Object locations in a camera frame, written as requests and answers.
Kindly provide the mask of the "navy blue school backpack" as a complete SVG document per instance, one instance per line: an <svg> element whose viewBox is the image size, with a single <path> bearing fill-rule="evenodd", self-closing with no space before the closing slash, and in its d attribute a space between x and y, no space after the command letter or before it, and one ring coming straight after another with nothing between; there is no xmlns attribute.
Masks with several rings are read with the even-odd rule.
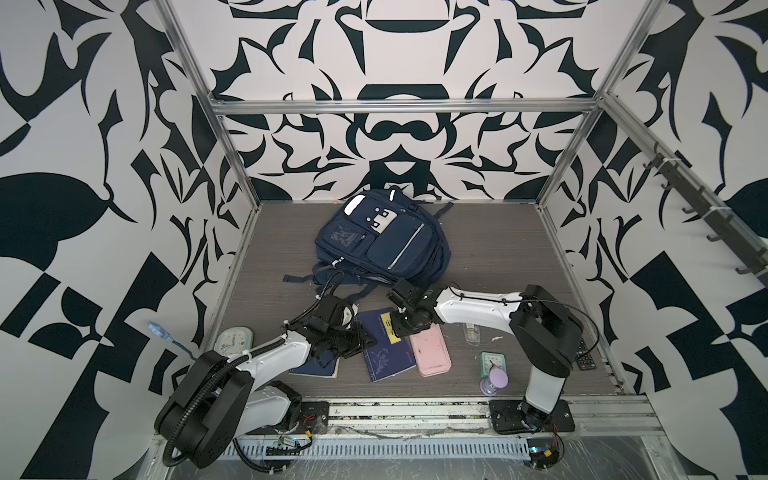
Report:
<svg viewBox="0 0 768 480"><path fill-rule="evenodd" d="M364 191L348 200L320 229L312 273L286 275L286 283L324 285L340 271L341 282L363 289L347 298L357 303L377 287L405 279L425 288L445 273L451 252L440 219L451 202L432 214L400 188Z"/></svg>

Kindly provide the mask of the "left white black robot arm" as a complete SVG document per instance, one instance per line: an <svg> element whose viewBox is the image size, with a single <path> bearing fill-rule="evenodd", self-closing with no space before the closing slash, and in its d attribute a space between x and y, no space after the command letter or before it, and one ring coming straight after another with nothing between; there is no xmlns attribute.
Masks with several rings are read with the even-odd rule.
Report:
<svg viewBox="0 0 768 480"><path fill-rule="evenodd" d="M350 358L376 343L354 308L329 295L284 322L282 334L267 343L235 356L203 353L155 419L166 441L163 464L190 461L205 468L237 437L291 423L301 397L279 382L280 375L325 352Z"/></svg>

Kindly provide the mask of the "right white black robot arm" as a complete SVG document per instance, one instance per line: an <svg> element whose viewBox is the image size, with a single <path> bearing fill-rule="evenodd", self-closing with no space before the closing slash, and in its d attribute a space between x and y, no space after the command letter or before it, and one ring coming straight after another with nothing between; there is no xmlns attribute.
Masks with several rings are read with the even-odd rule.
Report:
<svg viewBox="0 0 768 480"><path fill-rule="evenodd" d="M549 423L564 384L577 360L585 326L581 310L530 284L521 292L472 292L453 286L419 288L401 279L387 293L395 306L397 336L409 336L434 324L474 324L513 335L531 363L518 407L530 429Z"/></svg>

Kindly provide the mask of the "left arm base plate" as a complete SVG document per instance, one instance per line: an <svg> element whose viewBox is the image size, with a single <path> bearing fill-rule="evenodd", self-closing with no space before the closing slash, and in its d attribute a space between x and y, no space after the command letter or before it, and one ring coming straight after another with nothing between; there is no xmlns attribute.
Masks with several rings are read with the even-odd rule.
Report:
<svg viewBox="0 0 768 480"><path fill-rule="evenodd" d="M313 435L325 434L328 430L330 404L327 401L302 402L289 409L289 432L299 433L310 430Z"/></svg>

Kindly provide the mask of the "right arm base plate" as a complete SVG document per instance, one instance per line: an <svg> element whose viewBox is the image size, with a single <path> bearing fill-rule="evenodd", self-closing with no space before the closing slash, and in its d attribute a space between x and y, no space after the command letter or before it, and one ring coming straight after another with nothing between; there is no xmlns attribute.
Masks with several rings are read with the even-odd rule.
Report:
<svg viewBox="0 0 768 480"><path fill-rule="evenodd" d="M573 414L565 400L558 400L554 410L544 413L525 400L491 400L488 402L491 426L500 435L539 432L572 433L576 430Z"/></svg>

